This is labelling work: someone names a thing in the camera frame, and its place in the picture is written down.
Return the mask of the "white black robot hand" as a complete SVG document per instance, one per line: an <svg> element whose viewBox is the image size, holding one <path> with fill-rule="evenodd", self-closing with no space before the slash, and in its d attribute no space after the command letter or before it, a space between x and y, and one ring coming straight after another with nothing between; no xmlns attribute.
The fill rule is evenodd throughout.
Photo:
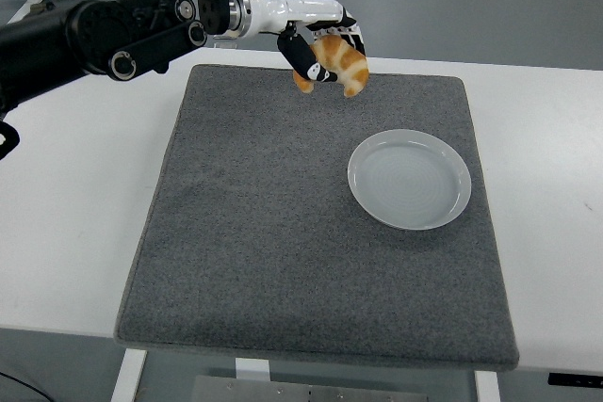
<svg viewBox="0 0 603 402"><path fill-rule="evenodd" d="M348 97L364 88L368 67L356 19L335 0L245 0L248 31L277 36L277 47L303 92L338 82Z"/></svg>

